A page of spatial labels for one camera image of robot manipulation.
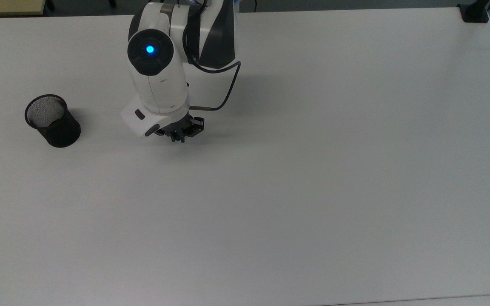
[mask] wooden surface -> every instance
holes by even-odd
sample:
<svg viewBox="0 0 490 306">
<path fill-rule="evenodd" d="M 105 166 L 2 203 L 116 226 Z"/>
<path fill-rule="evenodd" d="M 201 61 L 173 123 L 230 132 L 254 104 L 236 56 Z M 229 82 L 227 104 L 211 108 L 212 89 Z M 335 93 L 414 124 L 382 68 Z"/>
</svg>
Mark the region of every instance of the wooden surface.
<svg viewBox="0 0 490 306">
<path fill-rule="evenodd" d="M 185 144 L 119 117 L 131 16 L 0 19 L 0 305 L 490 295 L 490 23 L 238 18 L 233 95 Z M 193 105 L 222 101 L 231 72 L 186 71 Z M 48 93 L 82 125 L 70 147 L 24 120 Z"/>
<path fill-rule="evenodd" d="M 0 16 L 42 15 L 45 0 L 0 0 Z"/>
</svg>

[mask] white table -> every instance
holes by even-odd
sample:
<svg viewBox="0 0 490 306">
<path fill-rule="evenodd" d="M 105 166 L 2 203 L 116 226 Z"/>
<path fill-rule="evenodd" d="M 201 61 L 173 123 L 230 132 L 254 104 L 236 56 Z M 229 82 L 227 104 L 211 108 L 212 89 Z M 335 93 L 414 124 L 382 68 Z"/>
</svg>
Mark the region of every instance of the white table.
<svg viewBox="0 0 490 306">
<path fill-rule="evenodd" d="M 131 16 L 0 19 L 0 305 L 305 306 L 490 295 L 490 23 L 239 15 L 187 143 L 135 138 Z M 193 105 L 231 74 L 188 70 Z M 24 121 L 66 99 L 80 139 Z"/>
</svg>

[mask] floor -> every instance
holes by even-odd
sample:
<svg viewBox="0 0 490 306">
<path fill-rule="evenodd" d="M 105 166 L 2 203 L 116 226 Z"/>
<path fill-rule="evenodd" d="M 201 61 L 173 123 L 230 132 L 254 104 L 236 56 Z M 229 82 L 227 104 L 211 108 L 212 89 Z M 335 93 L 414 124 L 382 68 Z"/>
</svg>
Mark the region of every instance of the floor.
<svg viewBox="0 0 490 306">
<path fill-rule="evenodd" d="M 108 0 L 53 0 L 53 11 L 45 8 L 45 16 L 134 15 L 148 0 L 116 0 L 117 6 L 109 6 Z M 301 10 L 351 10 L 387 8 L 435 8 L 455 7 L 458 3 L 474 0 L 257 0 L 257 11 Z M 253 12 L 254 0 L 241 0 L 241 12 Z"/>
</svg>

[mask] black cable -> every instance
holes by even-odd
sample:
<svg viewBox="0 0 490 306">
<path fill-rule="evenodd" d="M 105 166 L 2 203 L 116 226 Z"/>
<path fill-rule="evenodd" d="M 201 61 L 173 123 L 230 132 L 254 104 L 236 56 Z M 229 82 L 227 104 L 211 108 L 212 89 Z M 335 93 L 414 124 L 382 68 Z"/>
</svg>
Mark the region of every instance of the black cable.
<svg viewBox="0 0 490 306">
<path fill-rule="evenodd" d="M 219 106 L 217 106 L 215 108 L 203 107 L 203 106 L 191 106 L 190 107 L 191 110 L 197 110 L 197 111 L 200 111 L 200 110 L 201 111 L 207 111 L 207 110 L 208 111 L 218 111 L 226 104 L 226 102 L 228 101 L 228 99 L 230 97 L 230 94 L 232 93 L 232 89 L 234 88 L 234 84 L 235 84 L 236 79 L 237 79 L 237 74 L 239 73 L 239 68 L 241 68 L 241 62 L 239 62 L 239 61 L 234 62 L 234 64 L 232 64 L 226 68 L 222 68 L 222 69 L 218 69 L 218 70 L 208 70 L 206 68 L 203 68 L 202 66 L 200 66 L 196 62 L 196 59 L 190 54 L 190 50 L 188 49 L 188 45 L 187 45 L 187 35 L 188 35 L 188 25 L 185 26 L 185 29 L 182 33 L 182 48 L 185 51 L 186 57 L 189 60 L 189 62 L 191 62 L 194 65 L 194 67 L 198 68 L 200 71 L 206 72 L 208 74 L 219 74 L 222 72 L 226 72 L 226 71 L 237 66 L 236 72 L 234 74 L 234 78 L 232 79 L 232 83 L 230 84 L 230 88 L 228 89 L 228 93 L 226 93 L 226 97 L 224 98 L 224 101 Z"/>
</svg>

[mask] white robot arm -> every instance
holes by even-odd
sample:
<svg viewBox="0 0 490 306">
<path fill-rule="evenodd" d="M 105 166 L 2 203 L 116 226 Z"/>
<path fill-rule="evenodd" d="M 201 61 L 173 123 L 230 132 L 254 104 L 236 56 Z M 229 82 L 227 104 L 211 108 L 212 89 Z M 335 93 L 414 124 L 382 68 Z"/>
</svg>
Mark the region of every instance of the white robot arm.
<svg viewBox="0 0 490 306">
<path fill-rule="evenodd" d="M 235 59 L 233 0 L 196 6 L 149 2 L 130 24 L 128 59 L 137 95 L 121 116 L 133 132 L 185 142 L 202 132 L 203 118 L 189 114 L 183 63 L 204 71 Z"/>
</svg>

